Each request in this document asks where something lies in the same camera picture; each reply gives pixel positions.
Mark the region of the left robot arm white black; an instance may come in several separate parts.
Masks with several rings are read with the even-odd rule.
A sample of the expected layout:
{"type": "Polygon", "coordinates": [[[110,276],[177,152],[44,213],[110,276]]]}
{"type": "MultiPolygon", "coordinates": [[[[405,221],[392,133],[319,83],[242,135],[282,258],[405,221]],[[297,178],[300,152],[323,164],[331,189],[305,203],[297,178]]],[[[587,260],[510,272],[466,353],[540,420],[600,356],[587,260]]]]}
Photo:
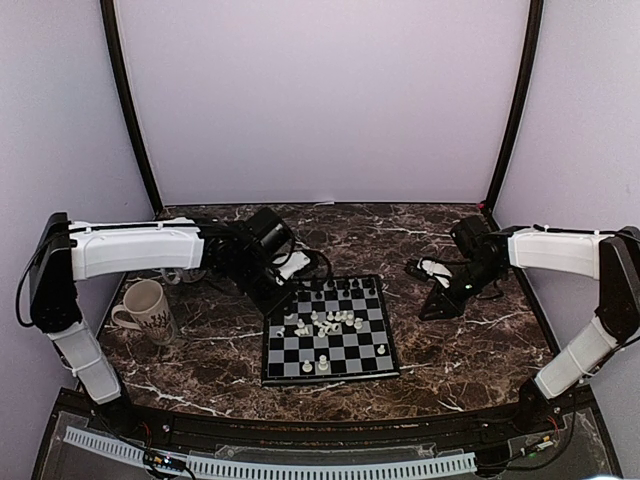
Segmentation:
{"type": "Polygon", "coordinates": [[[57,212],[18,282],[29,290],[29,317],[18,322],[53,342],[99,417],[120,436],[131,436],[141,427],[140,412],[84,321],[77,282],[130,271],[211,270],[268,315],[291,295],[292,278],[309,263],[291,229],[269,208],[231,223],[185,217],[87,223],[57,212]]]}

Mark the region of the black grey chess board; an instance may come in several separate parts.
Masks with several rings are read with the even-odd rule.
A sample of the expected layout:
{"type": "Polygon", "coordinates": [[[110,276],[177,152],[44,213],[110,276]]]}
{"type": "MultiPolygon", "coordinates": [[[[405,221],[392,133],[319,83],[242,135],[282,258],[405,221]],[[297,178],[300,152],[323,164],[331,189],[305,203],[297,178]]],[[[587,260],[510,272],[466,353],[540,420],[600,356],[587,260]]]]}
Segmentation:
{"type": "Polygon", "coordinates": [[[264,386],[400,375],[382,281],[364,274],[304,280],[264,320],[264,386]]]}

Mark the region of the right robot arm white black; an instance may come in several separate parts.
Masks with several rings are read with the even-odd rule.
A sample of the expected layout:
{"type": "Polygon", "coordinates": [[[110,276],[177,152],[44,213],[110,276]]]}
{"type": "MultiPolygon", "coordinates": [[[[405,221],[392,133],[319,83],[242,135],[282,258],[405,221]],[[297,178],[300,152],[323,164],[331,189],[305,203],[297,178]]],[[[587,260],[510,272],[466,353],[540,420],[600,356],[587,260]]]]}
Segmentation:
{"type": "Polygon", "coordinates": [[[521,434],[534,432],[549,416],[546,401],[593,376],[613,355],[639,340],[639,230],[580,230],[548,225],[492,230],[479,216],[450,231],[459,261],[423,258],[412,262],[434,285],[421,306],[423,321],[462,316],[468,301],[508,272],[535,279],[577,278],[591,284],[596,299],[585,326],[522,388],[510,413],[521,434]]]}

